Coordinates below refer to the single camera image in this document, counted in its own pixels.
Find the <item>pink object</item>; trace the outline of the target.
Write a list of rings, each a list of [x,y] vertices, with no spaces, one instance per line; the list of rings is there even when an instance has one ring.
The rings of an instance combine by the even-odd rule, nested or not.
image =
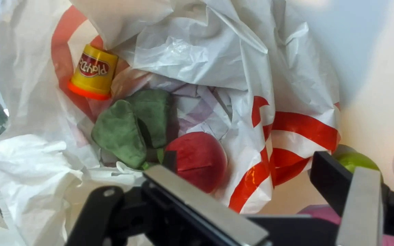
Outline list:
[[[327,220],[339,225],[341,217],[329,205],[310,205],[300,210],[297,214],[310,215],[313,218]],[[383,246],[394,246],[394,237],[383,235]]]

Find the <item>white and red plastic bag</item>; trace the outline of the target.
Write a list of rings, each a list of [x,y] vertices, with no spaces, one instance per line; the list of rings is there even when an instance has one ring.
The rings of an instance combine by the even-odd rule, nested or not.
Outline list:
[[[87,44],[171,91],[180,135],[221,141],[228,176],[214,196],[236,212],[258,213],[340,139],[338,79],[284,0],[4,0],[0,206],[19,245],[64,246],[94,188],[141,176],[105,167],[92,141],[111,101],[67,88]]]

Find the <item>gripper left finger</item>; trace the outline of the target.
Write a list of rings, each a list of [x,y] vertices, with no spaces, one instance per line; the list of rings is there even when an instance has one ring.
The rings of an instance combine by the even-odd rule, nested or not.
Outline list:
[[[153,246],[272,246],[269,233],[163,166],[124,192],[93,190],[65,246],[130,246],[145,236]]]

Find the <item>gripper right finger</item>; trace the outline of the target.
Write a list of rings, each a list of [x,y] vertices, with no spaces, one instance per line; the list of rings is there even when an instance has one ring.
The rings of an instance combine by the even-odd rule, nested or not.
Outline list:
[[[382,246],[394,236],[394,191],[377,170],[345,169],[329,153],[313,154],[310,181],[341,217],[334,246]]]

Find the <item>red plush vegetable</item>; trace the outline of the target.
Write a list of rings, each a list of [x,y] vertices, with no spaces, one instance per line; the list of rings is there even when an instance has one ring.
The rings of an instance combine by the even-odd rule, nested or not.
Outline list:
[[[190,132],[173,140],[166,151],[176,152],[175,173],[205,193],[222,183],[228,159],[219,141],[206,132]]]

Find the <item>yellow dough tub, orange lid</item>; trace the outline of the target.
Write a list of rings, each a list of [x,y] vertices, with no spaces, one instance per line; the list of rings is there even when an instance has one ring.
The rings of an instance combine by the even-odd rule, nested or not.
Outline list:
[[[110,99],[117,62],[118,56],[87,44],[68,83],[69,90],[94,100]]]

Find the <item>green toy fruit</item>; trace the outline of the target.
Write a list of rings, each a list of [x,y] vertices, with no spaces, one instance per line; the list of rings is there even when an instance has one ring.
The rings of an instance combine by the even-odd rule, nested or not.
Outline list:
[[[332,156],[351,173],[353,173],[357,167],[380,171],[378,165],[371,158],[347,145],[339,144]]]

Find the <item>green plush leafy vegetable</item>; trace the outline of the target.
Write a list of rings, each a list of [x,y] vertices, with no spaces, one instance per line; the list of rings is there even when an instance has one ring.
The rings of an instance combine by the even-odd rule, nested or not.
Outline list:
[[[141,90],[117,100],[94,124],[92,140],[131,169],[153,165],[149,151],[158,152],[168,143],[172,95],[165,90]]]

